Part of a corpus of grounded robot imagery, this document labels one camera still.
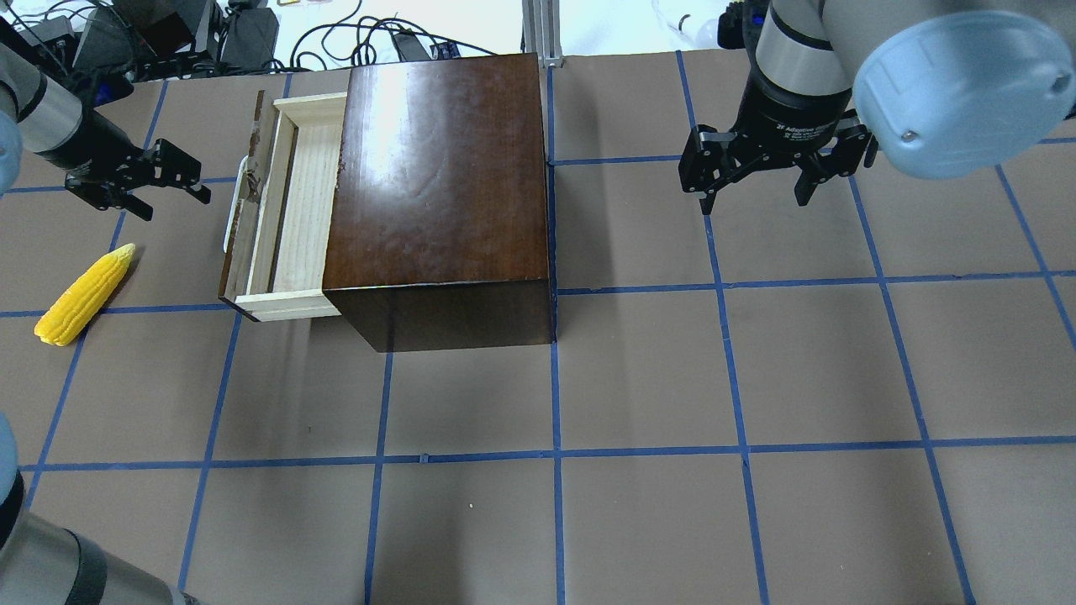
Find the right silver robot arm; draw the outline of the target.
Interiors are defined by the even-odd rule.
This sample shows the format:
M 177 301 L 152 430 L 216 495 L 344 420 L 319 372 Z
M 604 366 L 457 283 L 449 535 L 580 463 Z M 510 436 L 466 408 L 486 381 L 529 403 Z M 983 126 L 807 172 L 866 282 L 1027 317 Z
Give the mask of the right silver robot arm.
M 706 215 L 768 170 L 799 169 L 799 206 L 876 154 L 969 175 L 1073 118 L 1072 1 L 731 1 L 714 42 L 750 71 L 730 130 L 695 125 L 678 161 Z

